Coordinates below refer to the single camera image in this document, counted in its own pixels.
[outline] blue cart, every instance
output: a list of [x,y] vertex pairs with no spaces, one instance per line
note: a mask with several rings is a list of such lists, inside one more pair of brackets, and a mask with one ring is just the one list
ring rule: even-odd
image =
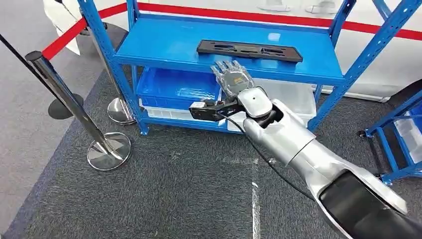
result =
[[[309,121],[308,128],[314,130],[421,4],[421,0],[403,0],[391,12],[382,0],[374,0],[385,22],[343,75],[334,48],[356,0],[345,0],[328,28],[144,14],[140,13],[136,0],[127,0],[129,34],[118,50],[113,48],[93,0],[78,2],[144,135],[148,133],[148,124],[227,131],[227,123],[150,118],[140,109],[139,96],[135,93],[138,85],[136,66],[211,74],[210,66],[223,60],[237,60],[252,77],[316,84],[315,101],[324,85],[333,86],[333,92],[322,103],[316,117]],[[303,62],[292,64],[217,54],[199,55],[197,46],[201,40],[292,46],[303,56]],[[123,73],[122,64],[132,66],[133,89]]]
[[[407,166],[399,169],[393,152],[384,134],[392,128],[399,142]],[[377,134],[393,172],[381,175],[381,180],[390,185],[393,180],[404,177],[422,177],[422,90],[402,105],[365,130],[366,137]]]

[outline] red barrier rope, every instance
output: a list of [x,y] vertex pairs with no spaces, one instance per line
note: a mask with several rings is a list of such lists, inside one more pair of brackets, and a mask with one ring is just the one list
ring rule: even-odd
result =
[[[270,22],[270,23],[283,23],[283,24],[320,26],[320,27],[329,27],[331,24],[331,19],[323,19],[323,18],[282,16],[282,15],[271,15],[271,14],[262,14],[262,13],[216,10],[216,9],[206,9],[206,8],[198,8],[198,7],[172,6],[172,5],[140,3],[140,2],[138,3],[138,6],[140,10],[144,10],[144,11],[229,18],[229,19],[236,19],[236,20],[261,21],[261,22]],[[125,12],[125,11],[127,11],[127,5],[126,3],[122,3],[116,6],[112,6],[112,7],[100,10],[99,14],[101,18],[106,18],[118,13]],[[73,38],[75,38],[86,26],[87,26],[87,23],[85,22],[84,19],[79,20],[75,25],[69,28],[69,30],[67,30],[62,36],[57,38],[53,43],[51,43],[42,51],[42,54],[44,55],[44,57],[49,60],[53,58]],[[346,21],[342,29],[375,34],[380,29],[380,26]],[[401,29],[396,34],[396,37],[422,41],[422,32]]]

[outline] gray carpet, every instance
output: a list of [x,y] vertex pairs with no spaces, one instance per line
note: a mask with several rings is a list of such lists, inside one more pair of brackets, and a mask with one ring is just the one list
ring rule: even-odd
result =
[[[92,139],[74,121],[6,239],[248,239],[252,181],[259,186],[261,238],[340,238],[313,203],[268,166],[255,164],[258,155],[243,136],[159,125],[140,136],[136,125],[112,123],[106,107],[115,94],[106,78],[100,76],[85,107],[104,132],[130,137],[132,157],[114,171],[94,170],[86,161]],[[367,140],[356,132],[390,110],[388,104],[344,98],[316,134],[343,158],[377,170]],[[303,187],[292,170],[281,170]],[[404,179],[394,189],[408,201],[411,216],[422,220],[418,184]]]

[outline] white plastic bin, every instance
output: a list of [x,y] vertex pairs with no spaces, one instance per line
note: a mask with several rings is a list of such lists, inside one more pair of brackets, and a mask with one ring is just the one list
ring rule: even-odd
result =
[[400,136],[403,138],[413,162],[422,161],[422,133],[413,119],[401,119],[394,122]]
[[[257,86],[262,87],[270,99],[279,99],[308,125],[308,121],[317,115],[314,94],[311,85],[301,83],[290,83],[285,81],[254,79]],[[189,110],[178,110],[157,107],[145,107],[139,99],[139,105],[144,107],[148,116],[152,118],[194,120]],[[230,116],[236,123],[243,127],[243,120],[246,118],[245,112],[239,112]],[[240,131],[234,124],[228,122],[227,129],[230,131]]]
[[[254,79],[257,86],[262,87],[270,99],[278,99],[296,113],[308,126],[308,121],[317,115],[312,86],[309,84],[292,83],[286,81]],[[230,117],[243,128],[245,112]],[[240,131],[234,124],[228,122],[227,129]]]

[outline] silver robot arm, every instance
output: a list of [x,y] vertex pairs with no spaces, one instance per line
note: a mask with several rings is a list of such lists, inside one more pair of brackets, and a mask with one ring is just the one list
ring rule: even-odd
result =
[[190,111],[195,119],[217,121],[245,111],[245,133],[296,171],[325,220],[346,238],[422,238],[421,225],[405,216],[406,202],[393,190],[319,143],[296,114],[255,87],[239,63],[218,66],[220,70],[212,70],[229,101],[194,103]]

